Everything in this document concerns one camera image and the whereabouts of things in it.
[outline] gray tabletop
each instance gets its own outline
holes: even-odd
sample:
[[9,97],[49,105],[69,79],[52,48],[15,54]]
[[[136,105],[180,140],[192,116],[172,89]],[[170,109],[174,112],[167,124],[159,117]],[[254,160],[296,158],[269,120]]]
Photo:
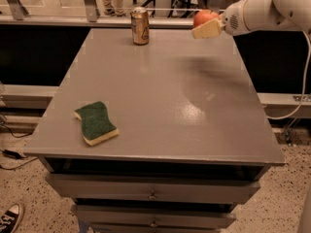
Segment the gray tabletop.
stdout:
[[[28,155],[283,164],[284,157],[231,36],[188,30],[91,29],[41,119]],[[89,147],[74,111],[102,101],[120,135]]]

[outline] can lid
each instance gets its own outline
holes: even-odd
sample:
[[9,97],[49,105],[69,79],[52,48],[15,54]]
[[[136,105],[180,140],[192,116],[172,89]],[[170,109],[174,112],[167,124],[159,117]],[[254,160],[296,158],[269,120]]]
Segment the can lid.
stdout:
[[134,8],[133,13],[145,13],[146,11],[147,9],[144,7],[136,7]]

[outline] green sponge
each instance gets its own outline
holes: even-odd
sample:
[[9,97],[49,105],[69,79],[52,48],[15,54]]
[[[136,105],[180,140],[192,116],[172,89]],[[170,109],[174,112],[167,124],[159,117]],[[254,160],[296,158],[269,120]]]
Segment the green sponge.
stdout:
[[108,118],[108,110],[103,102],[95,102],[75,111],[81,121],[86,142],[94,146],[119,135],[117,127]]

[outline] can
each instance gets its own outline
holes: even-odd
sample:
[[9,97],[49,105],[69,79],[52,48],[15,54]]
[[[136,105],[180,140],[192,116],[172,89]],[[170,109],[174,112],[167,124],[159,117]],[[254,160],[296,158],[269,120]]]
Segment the can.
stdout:
[[146,45],[149,42],[149,14],[146,8],[135,8],[130,17],[134,44]]

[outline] white cable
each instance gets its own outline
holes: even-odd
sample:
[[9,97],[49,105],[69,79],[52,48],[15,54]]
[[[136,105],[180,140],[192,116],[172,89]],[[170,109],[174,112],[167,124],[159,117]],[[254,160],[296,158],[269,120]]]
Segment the white cable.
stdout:
[[302,106],[302,102],[303,102],[303,96],[304,96],[304,92],[305,92],[305,86],[306,86],[306,80],[307,80],[307,73],[308,73],[308,67],[309,67],[309,61],[310,61],[310,55],[311,55],[311,44],[310,44],[310,39],[308,37],[308,35],[303,32],[303,35],[305,36],[306,40],[307,40],[307,44],[308,44],[308,56],[307,56],[307,60],[305,63],[305,67],[304,67],[304,73],[303,73],[303,84],[302,84],[302,92],[301,92],[301,98],[300,98],[300,102],[298,104],[298,106],[288,115],[285,116],[278,116],[278,117],[273,117],[273,116],[267,116],[269,119],[273,119],[273,120],[281,120],[281,119],[285,119],[288,118],[290,116],[292,116],[293,114],[295,114],[300,107]]

